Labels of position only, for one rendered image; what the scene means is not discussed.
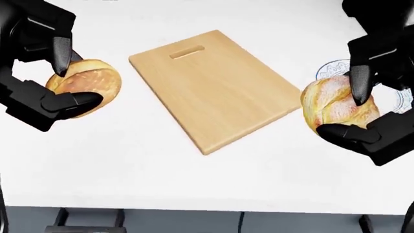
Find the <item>flour-dusted crusty bread roll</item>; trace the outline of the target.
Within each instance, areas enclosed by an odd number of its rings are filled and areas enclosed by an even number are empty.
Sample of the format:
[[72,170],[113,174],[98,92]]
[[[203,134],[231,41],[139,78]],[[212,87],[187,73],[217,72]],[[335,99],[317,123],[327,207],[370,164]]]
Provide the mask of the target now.
[[304,89],[300,100],[305,121],[313,131],[323,124],[366,128],[380,117],[372,96],[361,106],[355,104],[347,75],[313,81]]

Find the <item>white plate with blue pattern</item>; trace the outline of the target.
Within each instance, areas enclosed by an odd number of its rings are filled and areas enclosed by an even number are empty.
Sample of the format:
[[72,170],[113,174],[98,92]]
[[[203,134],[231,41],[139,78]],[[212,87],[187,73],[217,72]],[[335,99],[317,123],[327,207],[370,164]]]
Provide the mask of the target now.
[[[316,73],[316,79],[330,78],[343,75],[349,71],[350,60],[335,60],[326,63]],[[385,85],[378,84],[372,90],[375,104],[380,114],[388,112],[403,113],[411,109],[413,97],[409,89],[397,91]]]

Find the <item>black robot leg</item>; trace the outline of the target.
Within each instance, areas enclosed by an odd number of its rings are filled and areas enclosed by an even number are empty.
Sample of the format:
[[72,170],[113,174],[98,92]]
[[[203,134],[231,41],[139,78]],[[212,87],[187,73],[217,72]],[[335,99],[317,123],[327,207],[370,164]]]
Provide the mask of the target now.
[[400,233],[414,233],[414,202],[409,206]]
[[6,206],[3,191],[0,185],[0,233],[9,233],[9,222],[6,213]]

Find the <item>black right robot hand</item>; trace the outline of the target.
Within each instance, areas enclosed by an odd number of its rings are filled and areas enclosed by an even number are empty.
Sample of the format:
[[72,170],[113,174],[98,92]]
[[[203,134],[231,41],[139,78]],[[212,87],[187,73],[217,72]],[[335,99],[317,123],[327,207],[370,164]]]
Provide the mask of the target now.
[[411,109],[389,112],[366,128],[322,124],[316,131],[322,139],[383,166],[414,151],[414,0],[343,0],[342,8],[367,33],[348,43],[355,104],[365,104],[381,83],[397,91],[410,89]]

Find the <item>dark metal stool frame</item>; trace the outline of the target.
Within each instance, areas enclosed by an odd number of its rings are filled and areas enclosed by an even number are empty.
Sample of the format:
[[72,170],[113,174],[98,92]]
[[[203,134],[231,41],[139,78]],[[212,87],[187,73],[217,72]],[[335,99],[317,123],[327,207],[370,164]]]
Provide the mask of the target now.
[[60,208],[44,233],[127,233],[124,209],[93,210]]

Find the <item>round golden bread roll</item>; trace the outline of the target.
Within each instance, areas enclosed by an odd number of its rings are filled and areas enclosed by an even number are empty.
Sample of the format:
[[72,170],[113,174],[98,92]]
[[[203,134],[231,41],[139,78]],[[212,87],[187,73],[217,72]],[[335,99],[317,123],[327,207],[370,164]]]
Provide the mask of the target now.
[[120,92],[122,79],[118,71],[101,60],[80,60],[70,63],[64,77],[52,75],[45,87],[56,94],[93,92],[103,96],[101,104],[82,115],[95,112],[112,102]]

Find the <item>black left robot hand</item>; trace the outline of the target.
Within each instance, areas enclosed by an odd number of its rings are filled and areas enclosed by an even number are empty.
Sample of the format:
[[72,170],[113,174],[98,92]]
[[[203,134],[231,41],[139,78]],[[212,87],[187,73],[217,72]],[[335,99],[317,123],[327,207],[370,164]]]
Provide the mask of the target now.
[[46,60],[59,77],[72,61],[83,60],[72,49],[76,16],[45,0],[0,0],[0,104],[6,113],[46,132],[58,120],[80,116],[101,104],[98,93],[55,94],[46,87],[13,77],[15,60]]

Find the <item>light wooden cutting board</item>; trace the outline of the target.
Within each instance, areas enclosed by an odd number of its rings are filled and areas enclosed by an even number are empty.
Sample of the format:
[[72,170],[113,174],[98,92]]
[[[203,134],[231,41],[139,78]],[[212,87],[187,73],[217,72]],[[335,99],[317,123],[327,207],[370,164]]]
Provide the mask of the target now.
[[220,30],[129,57],[203,155],[301,107],[301,91]]

